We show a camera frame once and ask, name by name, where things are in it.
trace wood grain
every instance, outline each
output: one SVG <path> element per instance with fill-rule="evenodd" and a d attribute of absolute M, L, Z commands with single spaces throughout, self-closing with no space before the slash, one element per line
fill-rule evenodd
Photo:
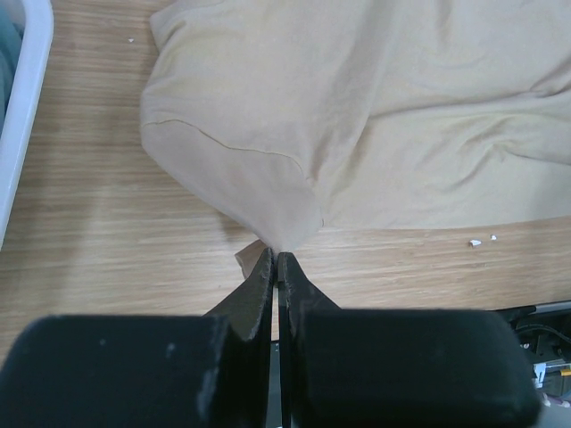
<path fill-rule="evenodd" d="M 254 236 L 140 145 L 139 96 L 156 58 L 148 19 L 169 3 L 53 0 L 54 44 L 0 252 L 0 359 L 46 314 L 202 314 L 241 282 L 233 255 Z M 473 238 L 483 244 L 469 248 Z M 570 242 L 571 218 L 328 229 L 296 255 L 342 306 L 491 309 L 571 299 Z"/>

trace white basket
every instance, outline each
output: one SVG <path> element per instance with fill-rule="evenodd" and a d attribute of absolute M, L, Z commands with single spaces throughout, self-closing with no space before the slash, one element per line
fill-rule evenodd
<path fill-rule="evenodd" d="M 0 0 L 0 5 L 13 22 L 24 28 L 20 57 L 0 137 L 1 247 L 36 116 L 37 100 L 54 35 L 54 14 L 50 0 Z"/>

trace blue fabric in bin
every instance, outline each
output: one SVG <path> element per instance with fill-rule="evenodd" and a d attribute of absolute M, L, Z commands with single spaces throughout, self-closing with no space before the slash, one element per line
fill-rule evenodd
<path fill-rule="evenodd" d="M 12 92 L 20 50 L 21 31 L 10 21 L 4 8 L 0 7 L 0 100 L 4 101 L 4 108 L 0 109 L 0 129 L 4 127 L 4 116 Z"/>

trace wire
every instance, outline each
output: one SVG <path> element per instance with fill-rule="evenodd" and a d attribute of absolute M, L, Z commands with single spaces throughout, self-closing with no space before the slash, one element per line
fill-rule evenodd
<path fill-rule="evenodd" d="M 519 327 L 516 329 L 516 334 L 519 336 L 523 333 L 530 333 L 536 331 L 555 334 L 563 342 L 566 342 L 571 345 L 571 337 L 565 336 L 563 333 L 558 332 L 556 329 L 554 329 L 553 327 L 549 327 L 548 325 L 541 325 L 541 324 L 524 325 L 523 327 Z"/>

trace beige cloth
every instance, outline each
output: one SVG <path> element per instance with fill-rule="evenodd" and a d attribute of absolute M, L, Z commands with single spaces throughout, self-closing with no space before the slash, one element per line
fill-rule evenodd
<path fill-rule="evenodd" d="M 571 2 L 180 0 L 148 153 L 290 251 L 323 225 L 571 214 Z"/>

